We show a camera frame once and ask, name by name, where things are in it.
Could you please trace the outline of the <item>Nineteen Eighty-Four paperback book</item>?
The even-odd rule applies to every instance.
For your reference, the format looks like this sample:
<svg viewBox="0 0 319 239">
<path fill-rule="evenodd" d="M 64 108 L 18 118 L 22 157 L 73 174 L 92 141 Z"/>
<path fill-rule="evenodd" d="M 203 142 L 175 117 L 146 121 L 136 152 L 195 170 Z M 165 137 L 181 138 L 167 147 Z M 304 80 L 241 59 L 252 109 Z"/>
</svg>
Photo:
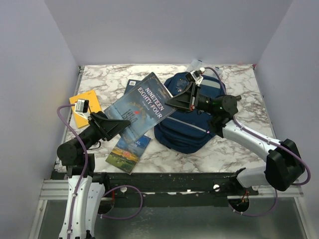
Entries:
<svg viewBox="0 0 319 239">
<path fill-rule="evenodd" d="M 165 104 L 171 93 L 151 72 L 122 97 L 104 110 L 113 120 L 128 120 L 130 125 L 119 135 L 126 143 L 133 143 L 176 109 Z"/>
</svg>

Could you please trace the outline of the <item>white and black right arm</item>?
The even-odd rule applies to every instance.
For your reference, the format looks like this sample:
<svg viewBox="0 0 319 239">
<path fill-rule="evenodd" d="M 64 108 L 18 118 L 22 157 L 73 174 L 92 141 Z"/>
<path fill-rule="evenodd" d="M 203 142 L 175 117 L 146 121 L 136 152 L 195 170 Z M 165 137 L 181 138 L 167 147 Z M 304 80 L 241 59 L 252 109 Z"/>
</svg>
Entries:
<svg viewBox="0 0 319 239">
<path fill-rule="evenodd" d="M 263 167 L 240 169 L 229 183 L 230 191 L 241 195 L 252 186 L 272 186 L 278 191 L 286 191 L 290 186 L 302 185 L 298 178 L 311 173 L 302 161 L 296 144 L 286 139 L 280 141 L 253 131 L 235 119 L 237 102 L 241 96 L 222 95 L 210 98 L 200 93 L 200 87 L 191 82 L 180 94 L 166 100 L 166 104 L 178 111 L 200 110 L 210 114 L 210 131 L 221 138 L 234 141 L 265 161 Z"/>
</svg>

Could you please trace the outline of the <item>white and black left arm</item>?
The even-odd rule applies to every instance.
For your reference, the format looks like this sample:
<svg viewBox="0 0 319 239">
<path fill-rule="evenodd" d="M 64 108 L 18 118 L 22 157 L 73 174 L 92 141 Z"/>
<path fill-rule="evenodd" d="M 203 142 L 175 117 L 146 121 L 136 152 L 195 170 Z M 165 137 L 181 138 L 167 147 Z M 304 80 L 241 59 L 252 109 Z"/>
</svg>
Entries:
<svg viewBox="0 0 319 239">
<path fill-rule="evenodd" d="M 60 239 L 92 239 L 102 197 L 110 193 L 107 176 L 94 177 L 95 156 L 88 149 L 100 140 L 109 141 L 131 123 L 91 113 L 89 126 L 58 147 L 57 156 L 67 168 L 68 198 Z"/>
</svg>

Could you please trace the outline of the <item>navy blue student backpack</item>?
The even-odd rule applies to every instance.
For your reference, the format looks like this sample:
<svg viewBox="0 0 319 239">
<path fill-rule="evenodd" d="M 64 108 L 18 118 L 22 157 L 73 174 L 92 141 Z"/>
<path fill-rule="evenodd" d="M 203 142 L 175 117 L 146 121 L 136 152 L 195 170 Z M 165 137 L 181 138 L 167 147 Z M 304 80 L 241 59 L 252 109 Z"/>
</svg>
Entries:
<svg viewBox="0 0 319 239">
<path fill-rule="evenodd" d="M 187 83 L 186 72 L 182 72 L 167 79 L 164 85 L 175 96 Z M 200 87 L 200 93 L 211 98 L 225 94 L 214 77 L 204 75 Z M 198 110 L 190 113 L 176 111 L 154 127 L 154 135 L 169 149 L 185 154 L 195 153 L 216 135 L 209 130 L 209 119 L 209 114 Z"/>
</svg>

